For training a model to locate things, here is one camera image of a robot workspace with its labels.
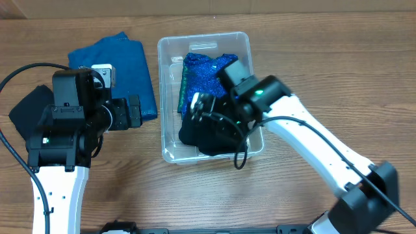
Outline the blue green sequin cloth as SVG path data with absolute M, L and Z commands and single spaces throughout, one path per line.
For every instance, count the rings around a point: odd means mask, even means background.
M 222 86 L 217 73 L 238 56 L 223 54 L 216 58 L 198 53 L 188 53 L 183 60 L 181 86 L 177 111 L 182 117 L 187 112 L 187 105 L 192 101 L 196 92 L 222 97 L 227 92 Z

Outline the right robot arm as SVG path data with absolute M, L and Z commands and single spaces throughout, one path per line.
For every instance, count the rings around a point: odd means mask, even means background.
M 227 95 L 196 92 L 188 111 L 194 121 L 228 122 L 246 152 L 248 137 L 264 126 L 295 149 L 318 173 L 337 203 L 310 224 L 279 225 L 277 233 L 370 233 L 398 211 L 398 174 L 388 162 L 375 165 L 342 143 L 277 77 L 262 80 L 233 61 L 216 75 Z

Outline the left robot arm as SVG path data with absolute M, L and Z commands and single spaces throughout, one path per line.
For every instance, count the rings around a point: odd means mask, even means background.
M 53 74 L 54 103 L 26 143 L 28 165 L 43 191 L 33 189 L 33 233 L 80 233 L 83 194 L 103 135 L 142 125 L 137 95 L 112 98 L 110 64 Z

